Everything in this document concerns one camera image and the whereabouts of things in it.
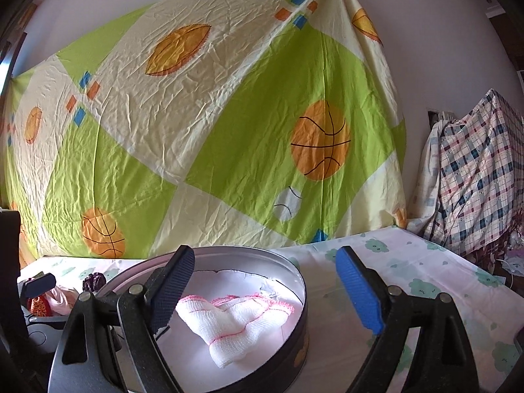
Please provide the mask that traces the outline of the green cream sports bedsheet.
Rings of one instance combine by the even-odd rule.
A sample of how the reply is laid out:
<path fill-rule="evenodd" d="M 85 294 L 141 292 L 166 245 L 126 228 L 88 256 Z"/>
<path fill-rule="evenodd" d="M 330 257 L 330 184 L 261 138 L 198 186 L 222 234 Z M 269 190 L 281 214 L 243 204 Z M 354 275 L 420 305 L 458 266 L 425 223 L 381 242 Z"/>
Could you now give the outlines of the green cream sports bedsheet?
<path fill-rule="evenodd" d="M 147 258 L 407 224 L 406 128 L 358 0 L 162 0 L 11 80 L 20 250 Z"/>

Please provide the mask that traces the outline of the cloud print table cloth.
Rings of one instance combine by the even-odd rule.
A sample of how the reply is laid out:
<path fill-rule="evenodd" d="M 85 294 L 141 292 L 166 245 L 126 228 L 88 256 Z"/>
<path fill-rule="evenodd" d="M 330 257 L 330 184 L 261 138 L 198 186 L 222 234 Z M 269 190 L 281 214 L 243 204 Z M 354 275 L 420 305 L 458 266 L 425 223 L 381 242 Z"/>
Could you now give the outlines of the cloud print table cloth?
<path fill-rule="evenodd" d="M 515 366 L 514 337 L 523 327 L 523 299 L 457 254 L 400 228 L 278 249 L 307 286 L 309 352 L 292 392 L 344 392 L 372 345 L 336 272 L 335 255 L 351 247 L 384 282 L 409 295 L 454 300 L 467 331 L 479 385 L 494 392 Z"/>

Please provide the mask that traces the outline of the purple scrunchie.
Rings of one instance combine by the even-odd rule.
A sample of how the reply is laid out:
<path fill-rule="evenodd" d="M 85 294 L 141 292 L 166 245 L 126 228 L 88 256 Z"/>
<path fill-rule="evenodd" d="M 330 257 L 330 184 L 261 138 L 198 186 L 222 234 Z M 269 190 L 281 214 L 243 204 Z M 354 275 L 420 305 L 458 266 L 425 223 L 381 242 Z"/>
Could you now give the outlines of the purple scrunchie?
<path fill-rule="evenodd" d="M 106 277 L 101 272 L 89 273 L 82 282 L 83 291 L 97 293 L 106 285 Z"/>

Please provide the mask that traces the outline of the plaid cloth-covered furniture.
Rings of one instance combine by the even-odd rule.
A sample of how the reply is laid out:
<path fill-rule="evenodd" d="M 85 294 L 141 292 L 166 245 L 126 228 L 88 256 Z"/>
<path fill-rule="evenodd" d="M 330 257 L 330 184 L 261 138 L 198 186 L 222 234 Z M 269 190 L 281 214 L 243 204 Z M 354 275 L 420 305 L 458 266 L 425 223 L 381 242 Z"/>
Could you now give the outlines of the plaid cloth-covered furniture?
<path fill-rule="evenodd" d="M 460 119 L 433 124 L 408 230 L 491 271 L 523 222 L 523 115 L 489 90 Z"/>

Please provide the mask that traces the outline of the red embroidered pouch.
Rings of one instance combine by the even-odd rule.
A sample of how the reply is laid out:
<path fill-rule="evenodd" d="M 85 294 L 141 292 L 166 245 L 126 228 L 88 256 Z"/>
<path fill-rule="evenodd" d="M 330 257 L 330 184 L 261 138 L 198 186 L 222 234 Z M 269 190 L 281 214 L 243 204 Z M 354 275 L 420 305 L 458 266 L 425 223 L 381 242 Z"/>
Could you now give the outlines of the red embroidered pouch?
<path fill-rule="evenodd" d="M 32 315 L 38 318 L 52 316 L 50 303 L 47 301 L 44 294 L 28 299 L 28 310 Z"/>

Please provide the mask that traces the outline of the round cookie tin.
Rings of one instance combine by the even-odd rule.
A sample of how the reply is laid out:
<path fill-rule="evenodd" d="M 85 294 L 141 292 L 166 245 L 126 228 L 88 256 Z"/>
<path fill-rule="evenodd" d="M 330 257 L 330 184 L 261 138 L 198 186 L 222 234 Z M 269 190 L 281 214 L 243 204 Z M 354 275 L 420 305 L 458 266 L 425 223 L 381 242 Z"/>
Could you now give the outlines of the round cookie tin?
<path fill-rule="evenodd" d="M 218 246 L 194 252 L 194 272 L 180 299 L 192 294 L 208 301 L 230 294 L 263 294 L 291 304 L 295 311 L 253 352 L 219 368 L 208 345 L 175 307 L 155 340 L 176 381 L 184 392 L 286 392 L 304 366 L 309 344 L 307 288 L 297 266 L 263 249 Z"/>

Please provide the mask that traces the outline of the pink cloth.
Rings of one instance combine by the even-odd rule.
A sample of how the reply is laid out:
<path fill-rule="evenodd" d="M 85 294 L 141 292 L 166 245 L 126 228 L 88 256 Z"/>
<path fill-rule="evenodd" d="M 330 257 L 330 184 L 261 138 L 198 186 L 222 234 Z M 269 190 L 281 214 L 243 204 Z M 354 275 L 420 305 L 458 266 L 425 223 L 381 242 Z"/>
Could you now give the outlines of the pink cloth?
<path fill-rule="evenodd" d="M 70 313 L 78 296 L 79 293 L 75 288 L 55 287 L 45 293 L 45 298 L 50 304 L 51 310 L 61 315 Z"/>

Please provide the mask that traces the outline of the white pink-trimmed gauze cloth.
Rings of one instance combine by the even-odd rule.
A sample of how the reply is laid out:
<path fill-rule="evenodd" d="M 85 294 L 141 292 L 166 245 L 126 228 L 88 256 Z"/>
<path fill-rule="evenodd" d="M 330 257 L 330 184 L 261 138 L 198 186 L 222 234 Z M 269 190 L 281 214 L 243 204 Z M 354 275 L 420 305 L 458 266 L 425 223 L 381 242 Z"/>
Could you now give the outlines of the white pink-trimmed gauze cloth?
<path fill-rule="evenodd" d="M 294 307 L 263 294 L 227 295 L 208 301 L 187 295 L 176 312 L 209 347 L 213 362 L 224 368 L 253 352 L 260 342 L 283 327 Z"/>

